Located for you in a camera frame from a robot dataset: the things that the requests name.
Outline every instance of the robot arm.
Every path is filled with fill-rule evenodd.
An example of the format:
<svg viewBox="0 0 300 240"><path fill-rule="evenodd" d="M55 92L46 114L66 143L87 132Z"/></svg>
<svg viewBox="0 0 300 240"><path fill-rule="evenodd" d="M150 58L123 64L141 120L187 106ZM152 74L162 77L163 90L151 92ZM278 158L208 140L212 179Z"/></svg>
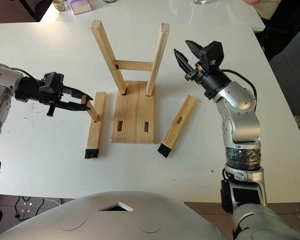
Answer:
<svg viewBox="0 0 300 240"><path fill-rule="evenodd" d="M233 213L243 204L266 205L266 191L261 162L260 124L255 114L257 96L219 69L224 53L222 44L214 41L202 47L185 41L199 59L193 69L188 59L176 49L176 59L185 71L186 80L195 81L212 99L222 117L222 134L225 146L227 179L221 181L222 207Z"/></svg>
<svg viewBox="0 0 300 240"><path fill-rule="evenodd" d="M176 49L179 66L187 81L195 81L212 99L222 117L226 164L222 171L222 208L233 214L234 239L300 239L300 232L287 226L266 207L264 170L261 167L260 124L256 117L257 92L247 79L231 70L220 70L224 58L222 44L214 41L202 47L185 41L199 59L193 69L188 59ZM238 75L253 92L231 81L224 72Z"/></svg>
<svg viewBox="0 0 300 240"><path fill-rule="evenodd" d="M90 96L84 92L64 86L64 75L56 72L50 72L44 75L44 78L37 80L27 72L18 68L9 68L0 63L0 133L5 123L9 109L11 107L11 98L27 102L29 99L38 101L44 105L49 105L47 115L53 116L55 108L62 108L71 111L87 111L88 100ZM81 99L87 96L85 104L75 102L64 102L61 98L64 94L70 94L73 98Z"/></svg>

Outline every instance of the wooden board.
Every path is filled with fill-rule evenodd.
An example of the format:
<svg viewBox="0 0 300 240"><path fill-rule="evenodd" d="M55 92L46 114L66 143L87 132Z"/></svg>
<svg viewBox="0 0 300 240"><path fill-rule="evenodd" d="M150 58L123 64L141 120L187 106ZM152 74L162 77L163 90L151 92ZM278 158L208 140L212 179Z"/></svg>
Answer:
<svg viewBox="0 0 300 240"><path fill-rule="evenodd" d="M98 157L98 152L100 149L102 125L104 122L105 115L105 104L106 104L106 92L97 92L94 98L94 110L97 112L97 122L91 119L88 141L86 144L85 158Z"/></svg>
<svg viewBox="0 0 300 240"><path fill-rule="evenodd" d="M125 81L126 95L118 92L112 125L112 143L153 144L155 95L146 96L146 81Z"/></svg>

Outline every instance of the floor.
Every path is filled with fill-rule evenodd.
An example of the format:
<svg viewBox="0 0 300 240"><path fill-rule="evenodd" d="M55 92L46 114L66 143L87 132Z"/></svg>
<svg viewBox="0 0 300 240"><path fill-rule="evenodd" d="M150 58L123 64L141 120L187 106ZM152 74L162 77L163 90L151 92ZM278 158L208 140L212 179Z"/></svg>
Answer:
<svg viewBox="0 0 300 240"><path fill-rule="evenodd" d="M270 61L270 66L292 114L300 116L300 32Z"/></svg>
<svg viewBox="0 0 300 240"><path fill-rule="evenodd" d="M27 0L33 8L40 0ZM0 0L0 23L35 22L17 0ZM300 33L292 40L285 50L270 62L272 70L283 91L283 94L294 115L300 115ZM3 218L0 231L5 232L21 223L15 218L15 204L18 196L0 195L0 210ZM41 197L32 197L28 201L20 198L16 205L20 218L33 217L43 203ZM38 211L43 213L61 204L60 198L45 198L44 204ZM190 208L215 224L232 239L232 217L226 214L219 203L186 202ZM270 203L280 217L292 228L300 231L300 202L299 203Z"/></svg>

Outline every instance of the black chair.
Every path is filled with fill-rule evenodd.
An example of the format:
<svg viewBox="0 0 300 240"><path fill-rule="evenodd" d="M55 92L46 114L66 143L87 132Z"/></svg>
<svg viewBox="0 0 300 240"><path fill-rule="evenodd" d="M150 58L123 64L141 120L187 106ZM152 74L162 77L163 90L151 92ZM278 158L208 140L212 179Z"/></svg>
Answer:
<svg viewBox="0 0 300 240"><path fill-rule="evenodd" d="M30 14L31 17L33 17L33 19L36 22L40 22L40 20L43 18L46 11L48 10L49 6L51 5L52 1L53 0L42 0L38 2L35 5L33 11L26 0L19 0L19 2L22 4L25 10Z"/></svg>

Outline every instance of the black rubber cap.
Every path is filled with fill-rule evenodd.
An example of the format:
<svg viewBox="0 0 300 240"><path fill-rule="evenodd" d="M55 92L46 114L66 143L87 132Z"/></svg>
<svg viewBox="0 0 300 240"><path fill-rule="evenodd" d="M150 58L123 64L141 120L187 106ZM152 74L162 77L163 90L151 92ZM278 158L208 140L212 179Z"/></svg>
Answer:
<svg viewBox="0 0 300 240"><path fill-rule="evenodd" d="M161 143L160 147L158 148L158 152L161 153L165 158L167 158L169 153L171 152L171 148Z"/></svg>
<svg viewBox="0 0 300 240"><path fill-rule="evenodd" d="M85 150L85 159L96 159L98 158L99 149L86 149Z"/></svg>

